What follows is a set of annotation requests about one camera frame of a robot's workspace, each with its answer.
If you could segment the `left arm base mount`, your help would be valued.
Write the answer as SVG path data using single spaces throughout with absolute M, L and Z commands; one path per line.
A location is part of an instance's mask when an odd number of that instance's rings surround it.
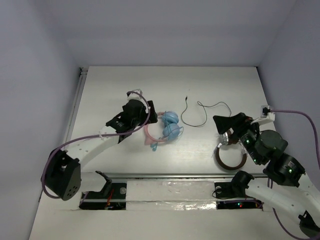
M 126 210 L 126 182 L 113 182 L 105 173 L 96 171 L 105 180 L 100 191 L 88 191 L 81 194 L 81 210 Z

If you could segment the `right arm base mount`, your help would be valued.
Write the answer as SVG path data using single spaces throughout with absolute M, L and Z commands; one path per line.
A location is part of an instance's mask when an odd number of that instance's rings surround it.
M 212 197 L 217 200 L 218 210 L 263 210 L 263 202 L 246 194 L 248 184 L 255 178 L 245 172 L 238 171 L 229 182 L 217 182 L 214 184 Z

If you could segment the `pink blue cat-ear headphones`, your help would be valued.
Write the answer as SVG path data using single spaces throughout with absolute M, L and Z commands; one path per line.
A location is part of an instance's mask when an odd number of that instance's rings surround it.
M 165 144 L 175 141 L 184 132 L 184 127 L 179 126 L 178 114 L 174 111 L 163 111 L 157 113 L 158 119 L 163 123 L 162 136 L 155 138 L 149 133 L 149 124 L 143 127 L 145 140 L 144 144 L 156 149 L 158 144 Z

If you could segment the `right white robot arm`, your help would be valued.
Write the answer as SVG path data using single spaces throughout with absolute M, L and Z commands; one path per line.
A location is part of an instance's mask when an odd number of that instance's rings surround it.
M 251 198 L 282 212 L 296 223 L 308 240 L 320 238 L 320 191 L 312 183 L 306 169 L 286 153 L 288 142 L 275 130 L 260 126 L 275 121 L 276 110 L 262 108 L 259 118 L 243 112 L 234 116 L 213 116 L 220 135 L 215 149 L 239 143 L 258 166 L 264 166 L 268 178 L 262 185 L 252 174 L 239 170 L 230 181 L 215 184 L 212 196 L 217 200 Z

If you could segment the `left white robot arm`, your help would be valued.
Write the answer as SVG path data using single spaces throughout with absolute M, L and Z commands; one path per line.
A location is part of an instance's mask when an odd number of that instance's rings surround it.
M 157 121 L 153 101 L 130 99 L 98 134 L 73 139 L 51 151 L 41 176 L 43 192 L 51 199 L 70 200 L 80 190 L 85 165 Z

